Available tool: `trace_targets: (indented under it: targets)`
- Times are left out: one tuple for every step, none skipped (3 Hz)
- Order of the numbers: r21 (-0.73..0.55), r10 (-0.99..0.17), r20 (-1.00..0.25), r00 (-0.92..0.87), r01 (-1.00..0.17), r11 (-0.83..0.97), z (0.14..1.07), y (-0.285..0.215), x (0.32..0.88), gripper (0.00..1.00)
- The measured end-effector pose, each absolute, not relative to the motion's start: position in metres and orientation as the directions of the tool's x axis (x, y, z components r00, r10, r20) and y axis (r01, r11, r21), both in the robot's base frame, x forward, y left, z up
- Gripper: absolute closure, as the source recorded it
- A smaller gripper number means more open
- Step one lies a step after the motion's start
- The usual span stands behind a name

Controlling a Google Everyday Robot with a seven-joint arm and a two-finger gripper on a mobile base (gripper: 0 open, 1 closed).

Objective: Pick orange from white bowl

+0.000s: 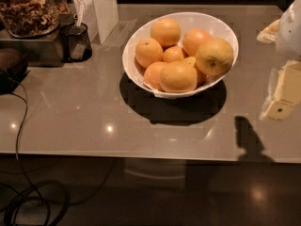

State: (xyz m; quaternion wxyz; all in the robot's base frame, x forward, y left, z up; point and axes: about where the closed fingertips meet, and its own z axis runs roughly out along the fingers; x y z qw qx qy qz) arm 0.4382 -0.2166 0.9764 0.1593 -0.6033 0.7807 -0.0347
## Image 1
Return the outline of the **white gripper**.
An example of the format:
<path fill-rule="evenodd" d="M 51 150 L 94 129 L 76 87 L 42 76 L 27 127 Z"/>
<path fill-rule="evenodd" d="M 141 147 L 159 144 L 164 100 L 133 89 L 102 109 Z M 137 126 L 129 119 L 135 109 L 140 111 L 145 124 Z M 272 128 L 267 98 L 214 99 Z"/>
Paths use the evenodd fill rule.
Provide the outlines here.
<path fill-rule="evenodd" d="M 301 0 L 294 0 L 282 14 L 257 36 L 263 43 L 276 42 L 277 51 L 289 61 L 280 69 L 273 68 L 268 95 L 262 105 L 260 119 L 286 119 L 301 103 Z"/>

